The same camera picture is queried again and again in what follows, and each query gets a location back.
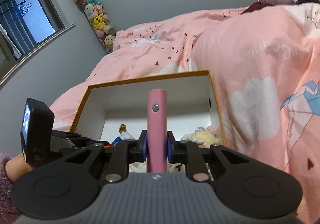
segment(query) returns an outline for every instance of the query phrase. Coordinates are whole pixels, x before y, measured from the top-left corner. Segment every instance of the hand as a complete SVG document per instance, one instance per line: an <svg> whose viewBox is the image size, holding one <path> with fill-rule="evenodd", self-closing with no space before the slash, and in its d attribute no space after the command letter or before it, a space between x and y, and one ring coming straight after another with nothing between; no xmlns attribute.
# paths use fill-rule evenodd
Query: hand
<svg viewBox="0 0 320 224"><path fill-rule="evenodd" d="M19 154L5 164L5 171L9 181L14 182L20 176L32 170L32 167L24 161L23 154Z"/></svg>

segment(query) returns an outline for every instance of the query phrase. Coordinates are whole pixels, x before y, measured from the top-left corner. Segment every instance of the window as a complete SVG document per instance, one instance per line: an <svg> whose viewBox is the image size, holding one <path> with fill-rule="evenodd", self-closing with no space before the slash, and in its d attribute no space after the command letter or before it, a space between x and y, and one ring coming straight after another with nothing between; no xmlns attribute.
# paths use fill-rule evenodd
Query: window
<svg viewBox="0 0 320 224"><path fill-rule="evenodd" d="M0 80L62 28L51 0L0 0Z"/></svg>

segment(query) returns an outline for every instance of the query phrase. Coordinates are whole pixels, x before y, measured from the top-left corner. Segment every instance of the camera screen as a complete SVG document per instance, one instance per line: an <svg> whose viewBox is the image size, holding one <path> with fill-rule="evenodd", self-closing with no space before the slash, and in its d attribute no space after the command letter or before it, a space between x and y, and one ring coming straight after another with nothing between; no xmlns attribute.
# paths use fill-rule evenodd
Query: camera screen
<svg viewBox="0 0 320 224"><path fill-rule="evenodd" d="M27 144L29 121L30 121L30 108L28 104L26 104L26 108L24 110L24 116L23 116L23 123L22 123L22 134L23 134L25 144Z"/></svg>

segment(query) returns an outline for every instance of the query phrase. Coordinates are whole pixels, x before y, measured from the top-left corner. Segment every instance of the bed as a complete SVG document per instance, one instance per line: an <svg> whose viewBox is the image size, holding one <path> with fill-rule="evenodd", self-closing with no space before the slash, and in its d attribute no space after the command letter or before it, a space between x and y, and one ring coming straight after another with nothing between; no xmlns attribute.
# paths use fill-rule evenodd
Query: bed
<svg viewBox="0 0 320 224"><path fill-rule="evenodd" d="M297 211L320 217L320 5L204 10L119 31L115 51L51 106L54 128L69 131L89 85L209 70L226 145L295 176Z"/></svg>

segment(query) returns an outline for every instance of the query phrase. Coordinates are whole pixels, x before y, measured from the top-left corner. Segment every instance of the white logo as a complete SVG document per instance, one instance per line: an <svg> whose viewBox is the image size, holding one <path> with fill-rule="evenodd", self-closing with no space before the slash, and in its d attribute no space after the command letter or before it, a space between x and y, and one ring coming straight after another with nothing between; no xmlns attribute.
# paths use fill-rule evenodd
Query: white logo
<svg viewBox="0 0 320 224"><path fill-rule="evenodd" d="M161 178L161 175L155 174L155 175L152 176L152 178L157 181L157 180L159 180Z"/></svg>

